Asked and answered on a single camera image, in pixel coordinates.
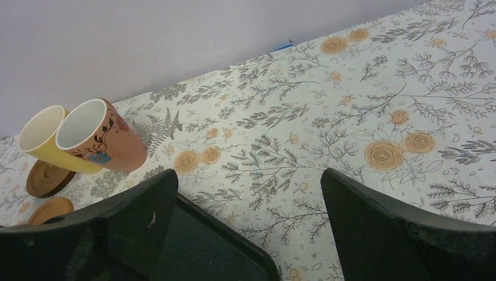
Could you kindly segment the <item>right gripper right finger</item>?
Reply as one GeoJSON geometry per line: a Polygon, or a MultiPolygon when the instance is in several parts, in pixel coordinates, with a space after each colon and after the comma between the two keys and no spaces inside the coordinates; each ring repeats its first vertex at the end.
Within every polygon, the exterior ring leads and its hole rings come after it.
{"type": "Polygon", "coordinates": [[[321,187],[346,280],[494,280],[495,228],[448,218],[334,169],[321,187]]]}

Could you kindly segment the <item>dark brown round coaster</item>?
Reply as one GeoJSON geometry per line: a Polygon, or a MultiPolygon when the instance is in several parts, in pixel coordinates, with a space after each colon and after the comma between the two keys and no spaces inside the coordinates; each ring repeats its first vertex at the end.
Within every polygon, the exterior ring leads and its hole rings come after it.
{"type": "Polygon", "coordinates": [[[26,180],[26,191],[36,198],[48,198],[59,191],[73,179],[76,172],[37,160],[26,180]]]}

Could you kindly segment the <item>pink patterned mug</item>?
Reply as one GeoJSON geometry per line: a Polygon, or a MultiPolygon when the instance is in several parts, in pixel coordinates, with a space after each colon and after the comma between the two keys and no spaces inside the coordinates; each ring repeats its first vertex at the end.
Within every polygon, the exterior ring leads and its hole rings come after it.
{"type": "Polygon", "coordinates": [[[103,98],[74,108],[59,126],[55,143],[78,159],[122,173],[140,168],[147,158],[141,137],[103,98]]]}

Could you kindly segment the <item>light brown round coaster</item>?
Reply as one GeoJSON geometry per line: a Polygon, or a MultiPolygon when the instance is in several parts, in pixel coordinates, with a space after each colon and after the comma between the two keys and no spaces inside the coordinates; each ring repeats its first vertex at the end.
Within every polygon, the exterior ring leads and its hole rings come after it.
{"type": "Polygon", "coordinates": [[[74,211],[72,202],[65,197],[53,197],[38,207],[29,218],[28,225],[40,225],[47,220],[74,211]]]}

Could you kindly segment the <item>black serving tray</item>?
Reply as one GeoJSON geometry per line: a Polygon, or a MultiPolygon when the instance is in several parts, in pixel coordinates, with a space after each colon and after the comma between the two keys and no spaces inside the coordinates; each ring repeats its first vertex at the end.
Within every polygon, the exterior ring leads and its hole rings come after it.
{"type": "Polygon", "coordinates": [[[280,280],[271,256],[178,195],[155,280],[280,280]]]}

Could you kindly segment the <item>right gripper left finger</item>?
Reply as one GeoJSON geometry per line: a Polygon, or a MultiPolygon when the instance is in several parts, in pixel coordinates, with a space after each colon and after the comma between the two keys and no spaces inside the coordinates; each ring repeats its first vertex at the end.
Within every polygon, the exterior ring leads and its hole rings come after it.
{"type": "Polygon", "coordinates": [[[1,229],[2,280],[153,280],[178,193],[165,170],[40,225],[1,229]]]}

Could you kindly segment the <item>yellow mug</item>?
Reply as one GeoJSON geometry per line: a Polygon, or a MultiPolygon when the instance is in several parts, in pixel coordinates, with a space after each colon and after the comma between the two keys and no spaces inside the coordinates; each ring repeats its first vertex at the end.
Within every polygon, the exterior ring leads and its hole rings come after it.
{"type": "Polygon", "coordinates": [[[21,152],[56,167],[94,174],[102,167],[75,157],[56,145],[56,133],[68,114],[69,110],[61,105],[52,105],[38,112],[21,130],[18,148],[21,152]]]}

